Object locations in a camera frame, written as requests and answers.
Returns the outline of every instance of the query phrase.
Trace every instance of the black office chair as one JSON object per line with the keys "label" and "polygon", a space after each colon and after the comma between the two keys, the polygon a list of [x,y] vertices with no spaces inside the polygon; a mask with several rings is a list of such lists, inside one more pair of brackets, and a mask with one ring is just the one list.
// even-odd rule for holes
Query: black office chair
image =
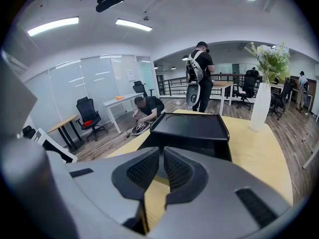
{"label": "black office chair", "polygon": [[133,89],[134,89],[134,91],[135,91],[136,93],[143,93],[144,97],[147,97],[147,96],[148,96],[147,93],[146,93],[146,91],[145,91],[145,87],[144,87],[144,85],[142,84],[141,81],[134,82]]}
{"label": "black office chair", "polygon": [[35,130],[28,125],[22,129],[22,133],[24,138],[32,139],[32,137],[35,135]]}
{"label": "black office chair", "polygon": [[[93,104],[93,99],[90,98],[88,99],[87,97],[79,99],[77,101],[76,108],[79,110],[81,117],[82,117],[82,122],[83,124],[80,123],[80,119],[78,119],[76,122],[80,124],[82,130],[88,130],[92,129],[92,132],[89,134],[88,137],[86,137],[86,140],[89,141],[89,137],[94,135],[94,140],[97,141],[97,132],[99,131],[106,131],[107,130],[100,125],[97,125],[97,123],[101,120],[101,117],[99,115],[98,111],[94,110],[94,104]],[[85,122],[92,121],[91,124],[85,125]]]}
{"label": "black office chair", "polygon": [[272,97],[271,97],[271,102],[270,102],[270,109],[269,109],[269,113],[272,114],[276,114],[277,115],[277,120],[280,120],[280,118],[282,117],[282,113],[280,113],[278,111],[278,108],[282,108],[283,112],[285,112],[286,110],[286,96],[290,94],[290,92],[293,90],[295,84],[290,80],[286,80],[285,84],[284,84],[284,88],[281,92],[281,94],[278,93],[272,93]]}
{"label": "black office chair", "polygon": [[259,73],[256,70],[248,70],[245,75],[244,85],[242,87],[245,93],[239,92],[239,86],[237,85],[237,90],[234,91],[235,95],[241,97],[241,102],[239,103],[237,109],[239,109],[242,105],[246,105],[248,110],[251,110],[251,103],[247,98],[252,98],[255,95],[255,84],[258,80]]}

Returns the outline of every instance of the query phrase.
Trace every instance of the standing man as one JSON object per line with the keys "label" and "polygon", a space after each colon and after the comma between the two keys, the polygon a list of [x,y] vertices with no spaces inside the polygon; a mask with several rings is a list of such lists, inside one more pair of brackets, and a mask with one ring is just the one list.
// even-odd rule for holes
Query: standing man
{"label": "standing man", "polygon": [[305,77],[305,73],[301,71],[299,77],[299,93],[297,98],[297,110],[300,112],[304,107],[304,85],[306,82],[308,82],[308,80]]}
{"label": "standing man", "polygon": [[203,51],[198,58],[196,58],[196,62],[199,64],[200,68],[203,71],[204,77],[199,82],[200,85],[200,94],[198,102],[193,106],[193,111],[197,111],[199,106],[199,112],[204,113],[208,100],[210,97],[211,89],[213,88],[213,82],[210,78],[210,73],[215,72],[215,66],[211,56],[209,55],[209,49],[207,43],[199,42],[196,46],[196,49],[192,52],[191,57],[194,58],[198,51]]}
{"label": "standing man", "polygon": [[140,112],[147,115],[147,117],[140,119],[139,122],[152,121],[159,117],[164,110],[163,102],[157,97],[136,97],[134,103],[138,108],[134,112],[133,118],[138,119]]}

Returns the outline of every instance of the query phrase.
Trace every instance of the black t-shirt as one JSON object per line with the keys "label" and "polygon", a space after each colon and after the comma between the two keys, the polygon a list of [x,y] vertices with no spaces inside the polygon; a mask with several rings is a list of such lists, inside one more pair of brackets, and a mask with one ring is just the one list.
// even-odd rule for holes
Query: black t-shirt
{"label": "black t-shirt", "polygon": [[146,115],[151,115],[152,110],[156,109],[158,106],[163,106],[163,102],[157,97],[145,97],[146,106],[145,108],[140,108],[141,112]]}
{"label": "black t-shirt", "polygon": [[[194,50],[192,52],[192,54],[191,54],[191,57],[194,58],[198,51],[199,50]],[[210,71],[208,70],[207,66],[213,66],[214,65],[211,56],[207,52],[202,52],[198,56],[198,58],[196,58],[196,62],[199,64],[201,69],[205,72],[204,76],[210,77]]]}

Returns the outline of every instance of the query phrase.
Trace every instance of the black tray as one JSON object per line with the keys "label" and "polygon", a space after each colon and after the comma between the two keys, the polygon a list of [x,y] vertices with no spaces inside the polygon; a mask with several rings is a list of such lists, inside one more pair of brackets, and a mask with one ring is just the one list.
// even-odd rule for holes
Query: black tray
{"label": "black tray", "polygon": [[169,146],[232,161],[229,132],[220,115],[163,113],[150,131],[139,149]]}

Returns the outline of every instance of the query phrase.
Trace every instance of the flower vase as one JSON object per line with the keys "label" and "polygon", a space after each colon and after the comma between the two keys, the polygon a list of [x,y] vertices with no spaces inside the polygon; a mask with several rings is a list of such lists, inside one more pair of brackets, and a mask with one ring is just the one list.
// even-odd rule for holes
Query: flower vase
{"label": "flower vase", "polygon": [[251,115],[250,128],[253,131],[261,130],[264,125],[264,122],[269,112],[269,106],[271,101],[270,89],[271,87],[268,83],[260,83],[259,85],[253,108],[253,114]]}

